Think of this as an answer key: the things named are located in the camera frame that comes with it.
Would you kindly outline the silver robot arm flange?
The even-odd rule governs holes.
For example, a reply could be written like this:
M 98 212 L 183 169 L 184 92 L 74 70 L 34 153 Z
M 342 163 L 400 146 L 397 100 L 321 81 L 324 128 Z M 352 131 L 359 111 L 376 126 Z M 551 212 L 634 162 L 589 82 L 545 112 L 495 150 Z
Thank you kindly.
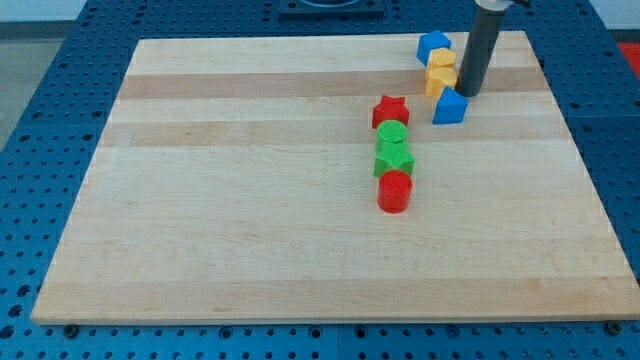
M 477 6 L 488 11 L 503 12 L 510 6 L 518 4 L 525 8 L 531 7 L 531 0 L 475 0 Z

